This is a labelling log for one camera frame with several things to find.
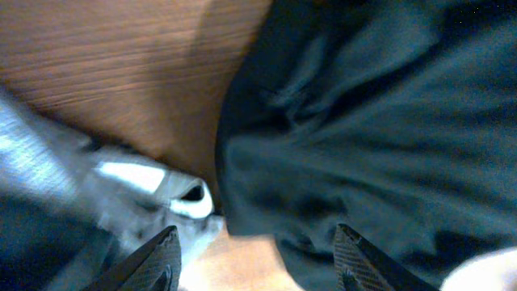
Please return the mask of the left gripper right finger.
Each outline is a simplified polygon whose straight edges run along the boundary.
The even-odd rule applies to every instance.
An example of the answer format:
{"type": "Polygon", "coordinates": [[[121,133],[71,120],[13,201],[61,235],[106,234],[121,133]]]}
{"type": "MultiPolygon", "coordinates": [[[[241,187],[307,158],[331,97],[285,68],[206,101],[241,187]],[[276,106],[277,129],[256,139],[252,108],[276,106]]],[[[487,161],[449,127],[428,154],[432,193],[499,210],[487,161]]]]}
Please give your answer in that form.
{"type": "Polygon", "coordinates": [[[336,227],[334,267],[342,291],[438,291],[345,224],[336,227]]]}

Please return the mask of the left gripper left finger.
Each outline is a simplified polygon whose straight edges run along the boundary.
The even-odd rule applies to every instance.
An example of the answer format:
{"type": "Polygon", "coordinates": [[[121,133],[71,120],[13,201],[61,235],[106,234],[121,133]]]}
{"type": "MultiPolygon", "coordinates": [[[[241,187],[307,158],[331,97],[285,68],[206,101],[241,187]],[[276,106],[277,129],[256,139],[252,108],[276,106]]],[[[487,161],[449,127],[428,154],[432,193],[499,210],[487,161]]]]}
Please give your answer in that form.
{"type": "Polygon", "coordinates": [[[179,234],[168,226],[83,290],[177,291],[180,272],[179,234]]]}

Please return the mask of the black t-shirt small logo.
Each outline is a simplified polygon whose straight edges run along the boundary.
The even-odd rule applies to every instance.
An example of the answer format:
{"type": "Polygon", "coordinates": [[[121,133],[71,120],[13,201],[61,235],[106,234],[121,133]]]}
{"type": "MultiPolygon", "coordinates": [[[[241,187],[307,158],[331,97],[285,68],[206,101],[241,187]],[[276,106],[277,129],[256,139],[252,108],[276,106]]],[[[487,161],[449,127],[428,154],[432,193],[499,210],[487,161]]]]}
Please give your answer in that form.
{"type": "Polygon", "coordinates": [[[516,244],[516,4],[275,1],[225,96],[227,229],[333,290],[346,226],[411,290],[516,244]]]}

